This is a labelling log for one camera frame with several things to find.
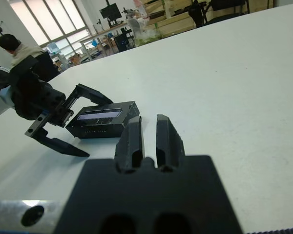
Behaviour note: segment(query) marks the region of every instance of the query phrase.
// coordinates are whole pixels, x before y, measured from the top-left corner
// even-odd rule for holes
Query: black box
[[[134,101],[82,108],[66,129],[78,138],[120,137],[128,121],[140,114]]]

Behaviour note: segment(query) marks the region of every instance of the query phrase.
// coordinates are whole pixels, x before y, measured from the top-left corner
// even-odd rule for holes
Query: desk
[[[100,51],[97,49],[97,48],[93,48],[93,49],[90,49],[90,51],[87,51],[89,53],[90,56],[94,55],[95,53],[99,53]],[[80,58],[80,62],[83,62],[85,61],[86,59],[88,59],[88,55],[83,55],[81,58]]]
[[[85,39],[82,39],[82,40],[79,41],[79,43],[87,51],[87,49],[86,49],[86,47],[84,45],[86,42],[89,42],[90,40],[95,40],[96,38],[105,36],[105,35],[109,34],[110,32],[113,32],[115,30],[121,29],[121,28],[126,27],[126,26],[128,26],[127,23],[121,23],[121,24],[119,24],[119,25],[117,25],[115,27],[112,27],[112,28],[108,29],[108,30],[104,30],[102,32],[99,32],[96,35],[89,36],[89,37],[87,37]],[[87,54],[88,58],[90,59],[90,61],[92,61],[91,55],[88,52],[86,54]]]
[[[187,155],[212,156],[245,233],[293,227],[293,5],[81,64],[51,81],[66,96],[78,83],[137,102],[146,156],[156,155],[156,115],[169,116]],[[90,105],[81,98],[73,110]],[[0,199],[65,201],[86,159],[28,138],[30,124],[13,110],[0,116]],[[117,138],[46,129],[90,158],[114,157]]]

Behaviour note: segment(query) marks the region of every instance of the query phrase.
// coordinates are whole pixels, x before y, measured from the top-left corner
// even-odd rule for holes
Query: window
[[[60,0],[46,0],[46,2],[65,33],[70,33],[76,30]]]
[[[26,2],[51,40],[63,35],[42,0]]]
[[[83,22],[81,16],[79,15],[72,0],[61,0],[61,1],[63,3],[63,6],[65,7],[67,13],[69,14],[70,18],[72,19],[75,27],[77,29],[84,27],[84,22]]]
[[[55,42],[69,57],[81,52],[89,30],[72,0],[7,0],[38,45]]]
[[[43,34],[24,2],[22,0],[10,0],[9,3],[37,44],[41,45],[48,42],[48,38]]]

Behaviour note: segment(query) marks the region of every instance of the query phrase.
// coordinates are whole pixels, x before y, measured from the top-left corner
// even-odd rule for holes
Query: screw hole
[[[43,206],[34,206],[28,209],[22,219],[21,224],[25,227],[31,227],[35,225],[43,216],[44,208]]]

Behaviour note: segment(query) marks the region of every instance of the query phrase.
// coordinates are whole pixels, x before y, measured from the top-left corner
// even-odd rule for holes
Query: white jacket
[[[29,47],[25,46],[24,44],[20,44],[14,52],[13,59],[11,62],[12,68],[18,65],[20,62],[22,62],[23,59],[28,57],[29,55],[35,58],[43,53],[44,51],[38,46]]]

